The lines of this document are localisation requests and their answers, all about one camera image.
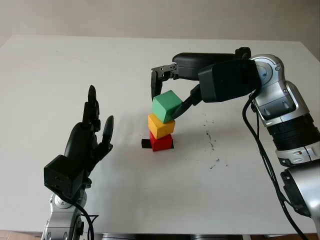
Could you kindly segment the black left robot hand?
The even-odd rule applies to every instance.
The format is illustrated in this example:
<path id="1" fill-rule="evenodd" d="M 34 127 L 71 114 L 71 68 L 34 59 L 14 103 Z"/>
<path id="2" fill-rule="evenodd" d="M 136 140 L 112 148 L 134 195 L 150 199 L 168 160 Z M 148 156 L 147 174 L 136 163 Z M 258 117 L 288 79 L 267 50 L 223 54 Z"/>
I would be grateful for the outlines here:
<path id="1" fill-rule="evenodd" d="M 82 121 L 77 123 L 69 136 L 64 155 L 90 175 L 95 166 L 113 149 L 111 139 L 114 116 L 110 115 L 104 125 L 102 141 L 98 143 L 96 133 L 101 130 L 100 107 L 96 88 L 91 85 L 84 103 Z"/>

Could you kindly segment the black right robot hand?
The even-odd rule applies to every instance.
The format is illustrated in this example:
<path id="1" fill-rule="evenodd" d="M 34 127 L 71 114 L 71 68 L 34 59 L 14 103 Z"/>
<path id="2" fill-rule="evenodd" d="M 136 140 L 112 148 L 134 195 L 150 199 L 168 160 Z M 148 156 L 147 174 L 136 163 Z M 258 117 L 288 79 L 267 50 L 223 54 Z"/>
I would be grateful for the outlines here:
<path id="1" fill-rule="evenodd" d="M 153 68 L 151 70 L 151 97 L 161 94 L 163 82 L 168 79 L 198 81 L 190 96 L 168 113 L 171 121 L 191 106 L 201 101 L 205 103 L 224 102 L 242 96 L 240 53 L 191 53 L 183 52 L 175 55 L 173 64 Z"/>

